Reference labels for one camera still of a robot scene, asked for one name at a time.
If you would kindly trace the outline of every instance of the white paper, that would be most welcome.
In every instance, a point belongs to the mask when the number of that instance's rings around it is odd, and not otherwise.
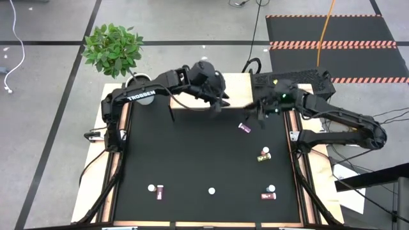
[[[347,167],[336,164],[334,166],[334,175],[341,180],[352,176],[357,176],[359,174]],[[365,190],[366,190],[365,188],[358,189],[358,191],[362,195],[365,195]],[[338,199],[339,203],[342,206],[349,208],[353,211],[356,211],[358,213],[364,214],[365,198],[359,195],[356,191],[349,190],[344,192],[338,192]]]

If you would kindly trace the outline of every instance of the black rubber mat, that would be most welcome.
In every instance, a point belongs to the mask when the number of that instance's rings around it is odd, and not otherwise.
[[[275,72],[314,68],[316,58],[317,49],[270,50],[272,69]],[[339,83],[406,82],[408,77],[405,62],[396,48],[323,49],[320,66],[330,72],[333,82]]]
[[[114,220],[188,222],[300,222],[295,180],[282,116],[270,116],[266,129],[250,121],[238,128],[243,111],[175,111],[156,97],[132,109],[125,175]],[[258,162],[264,146],[272,159]],[[163,185],[163,200],[148,185]],[[276,200],[262,200],[268,185]],[[208,189],[216,193],[210,195]]]
[[[319,41],[325,17],[314,15],[290,17],[266,16],[270,41]],[[326,41],[392,41],[393,37],[381,16],[332,16],[325,31]]]

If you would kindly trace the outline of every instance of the black table surface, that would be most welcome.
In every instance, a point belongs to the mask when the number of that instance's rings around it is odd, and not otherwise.
[[[177,110],[173,123],[168,101],[156,97],[132,107],[114,220],[300,222],[283,116],[267,118],[264,130],[249,121],[248,134],[238,128],[240,109],[223,109],[214,118]],[[258,162],[264,146],[272,159]],[[162,200],[148,191],[150,184],[164,186]],[[262,200],[270,184],[277,199]]]

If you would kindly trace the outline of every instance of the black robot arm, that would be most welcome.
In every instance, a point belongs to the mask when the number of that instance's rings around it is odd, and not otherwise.
[[[326,118],[353,128],[352,132],[291,132],[290,139],[303,151],[309,151],[317,144],[357,144],[362,148],[378,150],[387,140],[385,130],[371,116],[330,105],[325,99],[299,89],[290,80],[279,80],[273,86],[262,87],[258,99],[245,109],[250,114],[257,114],[261,123],[268,114],[294,109],[304,119]]]
[[[192,69],[187,66],[160,74],[155,80],[137,82],[123,88],[115,89],[101,101],[102,119],[107,124],[105,147],[109,151],[120,151],[123,141],[118,129],[122,108],[127,102],[140,100],[155,95],[178,95],[187,93],[209,102],[216,112],[229,104],[222,98],[229,98],[224,93],[226,84],[222,74],[215,71],[212,64],[200,61]]]

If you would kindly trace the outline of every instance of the gray floor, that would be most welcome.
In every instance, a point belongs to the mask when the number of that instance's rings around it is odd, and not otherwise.
[[[409,40],[405,0],[376,0],[396,40]],[[49,3],[16,2],[16,32],[21,39],[81,40],[95,0],[50,0]],[[330,1],[271,0],[261,9],[257,40],[268,40],[265,15],[326,14]],[[0,41],[15,40],[13,15],[8,1],[0,2]],[[95,25],[113,22],[135,26],[149,41],[161,40],[251,40],[257,4],[245,8],[228,6],[227,0],[102,0]],[[369,0],[337,1],[336,14],[373,14]],[[19,46],[0,46],[0,66],[13,68],[21,58]],[[35,173],[78,46],[27,46],[24,64],[9,78],[15,91],[0,89],[0,228],[13,229]],[[155,77],[181,65],[192,65],[207,57],[222,72],[240,72],[247,60],[249,46],[151,46],[144,47],[137,71]],[[271,71],[268,47],[255,46],[254,57]],[[409,47],[399,48],[409,61]],[[122,82],[100,75],[84,60],[79,67],[72,92],[59,126],[44,175],[26,227],[69,224],[77,195],[78,178],[84,167],[89,143],[82,137],[96,116],[102,87],[107,82]],[[332,103],[364,114],[377,114],[408,106],[408,84],[336,84]],[[409,162],[405,155],[409,123],[385,125],[387,145],[380,151],[352,160],[370,169],[381,169]],[[346,156],[361,149],[337,147]]]

